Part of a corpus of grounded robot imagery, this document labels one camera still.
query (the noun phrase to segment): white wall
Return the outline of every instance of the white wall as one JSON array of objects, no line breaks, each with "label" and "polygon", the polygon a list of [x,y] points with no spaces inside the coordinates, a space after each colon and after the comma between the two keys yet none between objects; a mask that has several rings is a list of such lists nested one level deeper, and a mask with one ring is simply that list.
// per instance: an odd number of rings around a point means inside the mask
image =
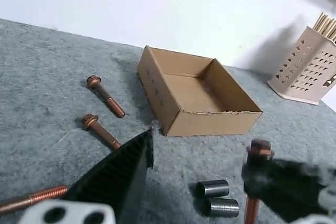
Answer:
[{"label": "white wall", "polygon": [[[0,0],[0,18],[274,72],[336,0]],[[336,90],[323,99],[336,110]]]}]

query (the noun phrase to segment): mounting hole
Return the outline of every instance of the mounting hole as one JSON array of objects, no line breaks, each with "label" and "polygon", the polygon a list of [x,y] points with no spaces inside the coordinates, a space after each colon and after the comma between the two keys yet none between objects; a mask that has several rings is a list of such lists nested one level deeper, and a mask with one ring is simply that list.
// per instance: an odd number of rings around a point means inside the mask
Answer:
[{"label": "mounting hole", "polygon": [[66,210],[64,207],[54,207],[44,214],[46,223],[57,223],[65,216]]},{"label": "mounting hole", "polygon": [[101,224],[104,221],[102,212],[93,212],[85,217],[84,224]]}]

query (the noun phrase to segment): wooden stick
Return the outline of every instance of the wooden stick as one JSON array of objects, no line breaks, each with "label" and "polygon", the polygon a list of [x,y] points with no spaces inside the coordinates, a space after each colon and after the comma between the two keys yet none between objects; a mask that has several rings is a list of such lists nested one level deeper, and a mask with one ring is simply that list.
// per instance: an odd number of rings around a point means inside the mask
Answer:
[{"label": "wooden stick", "polygon": [[324,12],[322,12],[322,13],[320,14],[320,17],[316,20],[316,23],[315,23],[315,25],[313,26],[313,29],[314,29],[314,30],[316,30],[317,25],[319,24],[319,22],[321,21],[321,19],[322,19],[323,16],[324,16]]},{"label": "wooden stick", "polygon": [[325,28],[327,27],[329,21],[330,21],[330,18],[326,18],[326,19],[323,21],[323,23],[322,23],[320,29],[318,30],[318,32],[319,32],[320,34],[323,33],[323,31],[324,31]]},{"label": "wooden stick", "polygon": [[332,38],[336,36],[336,26],[334,26],[334,28],[331,30],[331,32],[329,33],[328,38],[332,40]]},{"label": "wooden stick", "polygon": [[319,21],[319,23],[318,23],[317,26],[316,26],[316,31],[317,31],[317,32],[319,31],[319,29],[321,28],[322,23],[325,21],[325,19],[326,19],[327,17],[328,17],[327,14],[324,14],[324,15],[322,16],[321,20]]},{"label": "wooden stick", "polygon": [[334,28],[334,26],[335,26],[335,19],[332,19],[332,20],[330,20],[328,26],[324,30],[323,35],[326,36],[326,37],[328,37],[331,29]]}]

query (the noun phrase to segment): table surface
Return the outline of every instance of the table surface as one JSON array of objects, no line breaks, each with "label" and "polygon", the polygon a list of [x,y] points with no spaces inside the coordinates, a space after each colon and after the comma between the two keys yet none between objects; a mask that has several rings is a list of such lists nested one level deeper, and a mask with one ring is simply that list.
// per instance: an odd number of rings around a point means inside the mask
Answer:
[{"label": "table surface", "polygon": [[[336,114],[288,101],[267,86],[267,76],[227,68],[264,111],[245,135],[166,137],[137,76],[142,48],[0,19],[0,200],[44,188],[71,186],[110,153],[79,119],[97,114],[121,143],[154,128],[154,168],[149,170],[138,223],[242,223],[246,195],[240,176],[253,138],[271,141],[279,158],[336,161]],[[127,115],[116,118],[86,88],[98,75]],[[226,179],[240,204],[235,219],[202,217],[192,185]],[[22,211],[0,217],[16,223]],[[259,223],[283,223],[264,204]]]}]

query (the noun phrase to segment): beige utensil holder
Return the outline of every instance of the beige utensil holder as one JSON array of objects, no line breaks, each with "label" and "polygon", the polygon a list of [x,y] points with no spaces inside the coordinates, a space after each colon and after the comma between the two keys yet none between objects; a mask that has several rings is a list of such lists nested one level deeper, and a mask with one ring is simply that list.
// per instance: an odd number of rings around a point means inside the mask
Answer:
[{"label": "beige utensil holder", "polygon": [[336,84],[335,43],[307,26],[268,84],[282,98],[319,104]]}]

